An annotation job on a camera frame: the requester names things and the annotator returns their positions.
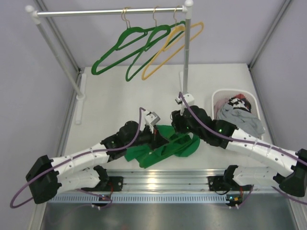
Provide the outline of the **white metal clothes rack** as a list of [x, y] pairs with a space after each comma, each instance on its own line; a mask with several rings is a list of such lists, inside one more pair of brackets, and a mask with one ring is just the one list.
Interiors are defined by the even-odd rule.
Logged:
[[[84, 104], [84, 100], [86, 98], [85, 87], [86, 87], [87, 75], [82, 74], [81, 83], [80, 83], [80, 85], [77, 85], [76, 81], [73, 79], [72, 75], [69, 73], [68, 67], [66, 66], [66, 64], [64, 63], [62, 58], [60, 57], [59, 53], [56, 50], [56, 47], [52, 43], [52, 41], [51, 41], [50, 37], [48, 36], [47, 32], [45, 31], [40, 19], [46, 18], [46, 21], [47, 21], [52, 33], [56, 37], [57, 41], [61, 45], [63, 52], [67, 55], [68, 59], [70, 60], [70, 62], [72, 63], [72, 65], [74, 66], [74, 68], [76, 69], [78, 74], [81, 73], [81, 69], [78, 67], [78, 65], [77, 65], [74, 57], [72, 56], [68, 46], [66, 45], [66, 43], [63, 40], [59, 30], [57, 29], [57, 27], [56, 27], [56, 25], [55, 25], [55, 23], [52, 19], [53, 17], [120, 14], [122, 20], [124, 20], [126, 22], [127, 29], [120, 35], [118, 42], [115, 44], [114, 48], [111, 49], [111, 51], [118, 50], [119, 45], [122, 44], [124, 39], [132, 33], [140, 32], [140, 33], [147, 34], [149, 31], [158, 32], [159, 29], [169, 31], [169, 29], [173, 28], [174, 30], [171, 31], [167, 35], [167, 42], [166, 42], [165, 46], [161, 49], [161, 51], [165, 51], [167, 48], [170, 48], [175, 42], [179, 41], [180, 38], [182, 38], [182, 37], [185, 38], [185, 43], [184, 43], [184, 46], [183, 46], [183, 49], [184, 49], [184, 70], [179, 73], [179, 76], [182, 80], [181, 84], [182, 84], [183, 92], [184, 92], [184, 94], [187, 94], [188, 93], [188, 72], [189, 72], [189, 45], [190, 45], [190, 42], [192, 40], [192, 37], [190, 36], [190, 30], [192, 28], [192, 25], [191, 25], [192, 7], [193, 7], [193, 1], [187, 0], [187, 1], [185, 1], [184, 5], [178, 6], [178, 7], [175, 7], [175, 8], [142, 8], [142, 9], [124, 8], [122, 10], [116, 9], [116, 10], [55, 11], [55, 12], [51, 12], [51, 11], [37, 11], [37, 10], [34, 9], [33, 6], [27, 5], [25, 7], [25, 11], [29, 14], [31, 19], [33, 20], [34, 24], [38, 28], [39, 32], [41, 33], [42, 37], [44, 38], [45, 42], [47, 43], [49, 49], [51, 50], [55, 59], [57, 60], [58, 64], [60, 65], [60, 67], [64, 71], [64, 74], [66, 75], [66, 77], [71, 82], [71, 85], [72, 85], [72, 87], [73, 87], [73, 89], [76, 93], [76, 101], [77, 101], [75, 124], [80, 125], [82, 123], [83, 104]], [[177, 24], [174, 24], [173, 27], [161, 25], [161, 26], [156, 26], [156, 27], [149, 28], [149, 29], [142, 29], [140, 27], [133, 27], [132, 28], [132, 27], [130, 27], [130, 23], [128, 22], [128, 20], [125, 17], [126, 13], [128, 13], [128, 14], [138, 14], [138, 13], [155, 14], [156, 12], [157, 13], [181, 12], [181, 13], [185, 14], [185, 23], [184, 23], [185, 26], [183, 28], [179, 28]]]

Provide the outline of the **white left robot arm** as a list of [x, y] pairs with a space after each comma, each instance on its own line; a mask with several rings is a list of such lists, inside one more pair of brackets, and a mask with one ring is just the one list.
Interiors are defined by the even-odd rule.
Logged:
[[156, 150], [168, 143], [158, 126], [145, 125], [141, 130], [137, 122], [128, 121], [117, 133], [88, 149], [63, 157], [41, 156], [26, 175], [34, 203], [45, 203], [69, 190], [104, 190], [109, 177], [103, 164], [125, 156], [133, 147]]

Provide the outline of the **green tank top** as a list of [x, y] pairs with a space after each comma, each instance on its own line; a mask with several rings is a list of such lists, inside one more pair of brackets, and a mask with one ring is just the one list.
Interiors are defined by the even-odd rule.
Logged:
[[149, 146], [136, 146], [128, 148], [124, 158], [126, 161], [136, 160], [141, 168], [148, 168], [161, 162], [172, 155], [188, 157], [193, 154], [200, 145], [200, 138], [185, 133], [176, 133], [172, 126], [158, 125], [158, 131], [169, 143], [152, 150]]

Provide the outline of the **white laundry basket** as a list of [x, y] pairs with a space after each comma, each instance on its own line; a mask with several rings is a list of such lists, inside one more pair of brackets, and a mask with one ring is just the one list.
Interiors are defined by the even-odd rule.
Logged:
[[213, 118], [214, 118], [214, 113], [213, 113], [213, 106], [214, 104], [220, 100], [220, 99], [223, 99], [223, 98], [231, 98], [231, 97], [234, 97], [236, 96], [237, 94], [243, 94], [245, 95], [245, 97], [249, 100], [249, 102], [251, 103], [252, 105], [252, 108], [251, 108], [251, 113], [256, 116], [260, 121], [260, 112], [259, 112], [259, 108], [258, 108], [258, 102], [256, 100], [256, 97], [248, 92], [248, 91], [245, 91], [245, 90], [239, 90], [239, 89], [220, 89], [220, 90], [217, 90], [213, 93], [212, 95], [212, 99], [211, 99], [211, 102], [212, 102], [212, 115], [213, 115]]

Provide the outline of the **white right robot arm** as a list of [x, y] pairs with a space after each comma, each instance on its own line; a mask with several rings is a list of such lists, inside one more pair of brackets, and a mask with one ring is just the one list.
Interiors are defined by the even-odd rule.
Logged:
[[304, 197], [307, 191], [307, 151], [282, 149], [258, 139], [224, 120], [213, 120], [206, 111], [191, 106], [171, 113], [171, 125], [178, 133], [192, 133], [207, 144], [237, 152], [260, 163], [261, 167], [230, 165], [224, 172], [229, 190], [239, 186], [279, 187], [284, 193]]

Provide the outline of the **aluminium mounting rail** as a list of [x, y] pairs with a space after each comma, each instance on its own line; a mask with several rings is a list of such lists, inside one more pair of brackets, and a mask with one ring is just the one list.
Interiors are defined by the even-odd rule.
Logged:
[[108, 176], [123, 177], [121, 193], [207, 193], [209, 176], [224, 169], [207, 170], [107, 170]]

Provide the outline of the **grey garment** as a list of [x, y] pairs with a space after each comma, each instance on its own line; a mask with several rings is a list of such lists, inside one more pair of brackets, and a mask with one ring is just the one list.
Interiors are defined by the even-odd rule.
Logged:
[[229, 104], [225, 104], [217, 112], [217, 119], [230, 122], [244, 130], [246, 133], [257, 138], [261, 138], [265, 133], [261, 121], [256, 116], [248, 111], [234, 108]]

